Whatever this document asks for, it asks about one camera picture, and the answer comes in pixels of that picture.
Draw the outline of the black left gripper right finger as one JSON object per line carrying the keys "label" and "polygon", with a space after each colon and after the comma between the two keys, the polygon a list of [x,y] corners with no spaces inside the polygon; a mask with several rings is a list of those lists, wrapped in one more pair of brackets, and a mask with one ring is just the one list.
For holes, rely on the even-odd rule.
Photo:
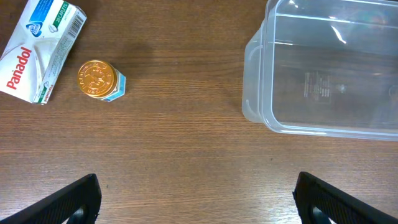
{"label": "black left gripper right finger", "polygon": [[397,218],[308,172],[299,173],[293,196],[302,223],[397,224]]}

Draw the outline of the gold lid balm jar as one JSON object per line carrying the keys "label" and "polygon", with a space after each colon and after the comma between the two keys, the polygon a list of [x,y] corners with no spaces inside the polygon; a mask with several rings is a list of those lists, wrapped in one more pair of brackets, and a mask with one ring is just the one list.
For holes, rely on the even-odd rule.
{"label": "gold lid balm jar", "polygon": [[111,102],[126,92],[126,77],[110,63],[89,60],[78,71],[78,86],[86,95]]}

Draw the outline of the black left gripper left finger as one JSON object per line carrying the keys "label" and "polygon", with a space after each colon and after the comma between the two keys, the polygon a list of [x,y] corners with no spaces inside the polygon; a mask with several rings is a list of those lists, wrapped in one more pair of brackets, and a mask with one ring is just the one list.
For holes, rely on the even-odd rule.
{"label": "black left gripper left finger", "polygon": [[33,205],[1,220],[1,223],[94,224],[101,206],[96,174],[88,174]]}

